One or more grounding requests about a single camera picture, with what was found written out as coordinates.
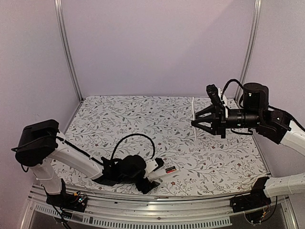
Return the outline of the white remote battery cover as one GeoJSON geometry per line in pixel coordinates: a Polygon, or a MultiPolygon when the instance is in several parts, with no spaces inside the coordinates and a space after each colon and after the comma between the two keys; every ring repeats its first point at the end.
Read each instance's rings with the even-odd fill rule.
{"type": "MultiPolygon", "coordinates": [[[[191,109],[192,109],[192,121],[195,120],[195,109],[194,109],[194,97],[192,97],[191,100],[191,109]]],[[[193,127],[193,133],[194,133],[194,141],[197,141],[197,132],[196,132],[196,128],[194,126],[193,127]]]]}

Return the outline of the white remote control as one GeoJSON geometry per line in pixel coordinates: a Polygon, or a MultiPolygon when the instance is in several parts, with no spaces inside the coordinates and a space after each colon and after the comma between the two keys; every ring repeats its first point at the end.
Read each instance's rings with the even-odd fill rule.
{"type": "Polygon", "coordinates": [[[148,175],[147,178],[148,178],[150,181],[152,181],[152,180],[157,180],[157,179],[166,177],[166,176],[168,176],[168,175],[174,175],[174,174],[177,174],[177,173],[180,172],[180,170],[179,170],[178,168],[176,168],[176,170],[177,170],[176,173],[166,174],[165,168],[164,168],[164,169],[160,169],[160,170],[157,170],[157,171],[154,171],[154,172],[150,173],[150,174],[148,175]]]}

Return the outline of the red battery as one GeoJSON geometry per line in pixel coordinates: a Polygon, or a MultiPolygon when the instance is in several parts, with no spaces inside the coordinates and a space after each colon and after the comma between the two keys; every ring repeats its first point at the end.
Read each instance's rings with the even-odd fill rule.
{"type": "Polygon", "coordinates": [[[168,171],[165,171],[165,172],[166,172],[166,174],[172,174],[172,173],[176,173],[177,170],[168,170],[168,171]]]}

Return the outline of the black battery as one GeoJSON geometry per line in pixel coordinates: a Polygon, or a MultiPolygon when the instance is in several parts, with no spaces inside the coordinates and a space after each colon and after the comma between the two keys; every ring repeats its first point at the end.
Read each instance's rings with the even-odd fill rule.
{"type": "Polygon", "coordinates": [[[176,170],[175,166],[169,167],[165,169],[166,171],[172,171],[172,170],[176,170]]]}

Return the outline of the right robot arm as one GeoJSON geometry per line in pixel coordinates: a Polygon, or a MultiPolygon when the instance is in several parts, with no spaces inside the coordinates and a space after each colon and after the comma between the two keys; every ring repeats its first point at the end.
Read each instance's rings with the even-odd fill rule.
{"type": "Polygon", "coordinates": [[[206,87],[211,105],[194,112],[191,125],[221,138],[226,137],[228,129],[233,133],[237,129],[247,129],[247,135],[256,132],[304,155],[304,127],[287,111],[269,105],[268,87],[260,83],[239,84],[243,91],[240,108],[231,109],[224,93],[232,82],[236,82],[236,79],[229,80],[223,89],[214,84],[206,87]]]}

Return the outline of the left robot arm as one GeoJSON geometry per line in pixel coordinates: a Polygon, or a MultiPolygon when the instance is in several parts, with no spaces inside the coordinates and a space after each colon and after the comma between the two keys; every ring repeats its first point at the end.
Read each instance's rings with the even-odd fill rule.
{"type": "Polygon", "coordinates": [[[63,191],[65,185],[55,174],[49,159],[78,170],[97,184],[111,187],[135,184],[143,194],[159,186],[158,182],[149,179],[149,175],[164,165],[161,158],[154,156],[149,160],[139,155],[128,155],[123,159],[102,157],[98,160],[66,140],[59,130],[59,123],[53,119],[24,127],[18,146],[11,150],[22,166],[33,171],[60,207],[67,207],[71,197],[63,191]]]}

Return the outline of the floral patterned table mat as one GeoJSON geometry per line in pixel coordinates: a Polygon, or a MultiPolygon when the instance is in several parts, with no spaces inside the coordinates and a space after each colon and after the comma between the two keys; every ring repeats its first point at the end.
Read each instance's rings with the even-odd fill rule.
{"type": "MultiPolygon", "coordinates": [[[[89,96],[66,139],[96,159],[140,155],[161,158],[179,173],[158,179],[152,196],[207,196],[249,191],[268,174],[251,136],[227,130],[213,136],[191,126],[190,97],[89,96]]],[[[194,109],[209,106],[196,98],[194,109]]]]}

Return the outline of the aluminium front rail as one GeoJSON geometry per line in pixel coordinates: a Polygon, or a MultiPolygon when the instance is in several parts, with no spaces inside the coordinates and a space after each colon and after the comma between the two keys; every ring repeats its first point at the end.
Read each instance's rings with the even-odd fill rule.
{"type": "Polygon", "coordinates": [[[121,194],[67,186],[88,195],[86,210],[69,211],[70,229],[296,229],[288,197],[273,199],[264,222],[253,223],[259,209],[233,212],[230,196],[161,197],[121,194]]]}

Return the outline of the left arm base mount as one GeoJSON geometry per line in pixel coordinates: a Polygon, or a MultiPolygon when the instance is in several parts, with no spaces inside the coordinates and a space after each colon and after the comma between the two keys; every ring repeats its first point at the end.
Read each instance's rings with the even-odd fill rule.
{"type": "Polygon", "coordinates": [[[46,203],[60,209],[68,209],[77,212],[85,212],[88,202],[88,196],[85,193],[77,191],[76,193],[69,194],[66,192],[66,184],[61,179],[61,190],[59,194],[50,194],[46,192],[46,203]]]}

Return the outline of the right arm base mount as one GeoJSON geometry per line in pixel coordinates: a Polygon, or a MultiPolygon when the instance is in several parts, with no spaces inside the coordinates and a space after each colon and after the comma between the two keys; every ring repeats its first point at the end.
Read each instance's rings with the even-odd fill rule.
{"type": "Polygon", "coordinates": [[[245,219],[252,225],[262,224],[268,221],[275,213],[278,197],[275,197],[275,204],[273,211],[270,213],[271,198],[267,197],[264,193],[266,182],[270,177],[260,177],[253,185],[251,191],[247,194],[237,194],[230,199],[230,207],[233,213],[245,212],[256,208],[262,208],[258,212],[244,214],[245,219]]]}

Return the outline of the right aluminium frame post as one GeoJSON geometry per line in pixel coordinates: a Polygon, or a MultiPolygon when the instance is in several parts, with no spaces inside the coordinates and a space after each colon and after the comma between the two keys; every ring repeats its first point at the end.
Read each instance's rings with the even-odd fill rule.
{"type": "Polygon", "coordinates": [[[247,77],[247,72],[250,66],[250,61],[252,57],[252,53],[254,50],[255,39],[258,31],[259,21],[260,21],[260,13],[261,13],[262,1],[255,0],[254,1],[254,10],[253,17],[251,22],[250,36],[248,40],[248,45],[245,53],[244,63],[241,70],[240,80],[241,84],[244,84],[247,77]]]}

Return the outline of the aluminium frame post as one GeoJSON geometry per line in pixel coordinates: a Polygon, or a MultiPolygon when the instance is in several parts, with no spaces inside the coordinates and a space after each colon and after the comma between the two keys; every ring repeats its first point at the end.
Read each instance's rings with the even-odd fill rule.
{"type": "Polygon", "coordinates": [[[68,35],[67,35],[64,15],[63,15],[62,1],[55,0],[54,6],[55,6],[59,33],[60,33],[60,37],[61,37],[61,42],[62,42],[63,51],[64,51],[66,63],[68,66],[70,78],[71,78],[72,85],[73,85],[74,91],[76,93],[77,99],[81,103],[83,101],[83,96],[82,96],[81,88],[80,88],[80,85],[79,85],[79,82],[77,79],[77,74],[75,71],[72,54],[71,54],[71,50],[70,50],[70,46],[69,46],[68,35]]]}
{"type": "Polygon", "coordinates": [[[262,1],[255,0],[254,1],[254,10],[253,17],[251,22],[250,36],[248,40],[248,45],[245,53],[244,63],[241,70],[240,80],[241,84],[244,84],[247,77],[247,72],[250,66],[250,61],[252,57],[252,53],[254,50],[255,39],[258,31],[259,21],[260,21],[260,13],[261,13],[262,1]]]}

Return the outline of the left aluminium frame post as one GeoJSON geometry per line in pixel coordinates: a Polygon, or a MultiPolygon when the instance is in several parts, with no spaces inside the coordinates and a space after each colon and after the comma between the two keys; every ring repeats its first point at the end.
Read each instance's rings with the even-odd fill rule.
{"type": "Polygon", "coordinates": [[[64,51],[66,63],[68,66],[70,78],[71,78],[72,85],[73,85],[74,91],[76,93],[77,99],[81,103],[83,101],[83,96],[82,96],[81,88],[80,88],[80,85],[79,85],[79,82],[77,79],[77,74],[75,71],[72,54],[71,54],[71,50],[70,50],[70,46],[69,46],[68,35],[67,35],[64,15],[63,15],[62,1],[55,0],[54,6],[55,6],[59,33],[60,33],[60,37],[61,37],[61,42],[62,42],[63,51],[64,51]]]}

